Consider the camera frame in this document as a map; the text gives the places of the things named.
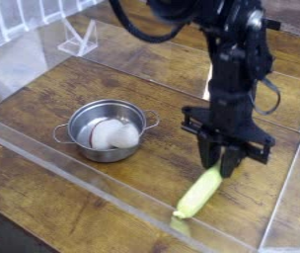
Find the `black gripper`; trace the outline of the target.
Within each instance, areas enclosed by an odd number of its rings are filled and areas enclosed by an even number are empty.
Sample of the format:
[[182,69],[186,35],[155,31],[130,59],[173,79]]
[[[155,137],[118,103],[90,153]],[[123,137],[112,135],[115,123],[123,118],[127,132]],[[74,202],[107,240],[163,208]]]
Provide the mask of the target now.
[[246,157],[267,163],[274,137],[253,120],[255,91],[235,94],[218,91],[209,108],[185,106],[182,128],[198,136],[202,164],[210,169],[219,161],[221,174],[230,178]]

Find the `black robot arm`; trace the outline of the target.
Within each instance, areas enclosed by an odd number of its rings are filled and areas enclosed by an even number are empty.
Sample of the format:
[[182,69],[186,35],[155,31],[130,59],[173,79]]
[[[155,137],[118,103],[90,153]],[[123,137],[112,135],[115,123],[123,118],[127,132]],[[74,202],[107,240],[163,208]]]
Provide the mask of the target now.
[[182,127],[198,136],[203,166],[219,164],[229,178],[245,158],[265,163],[275,144],[253,120],[257,84],[273,65],[261,0],[150,0],[150,7],[170,23],[198,24],[207,39],[210,106],[183,107]]

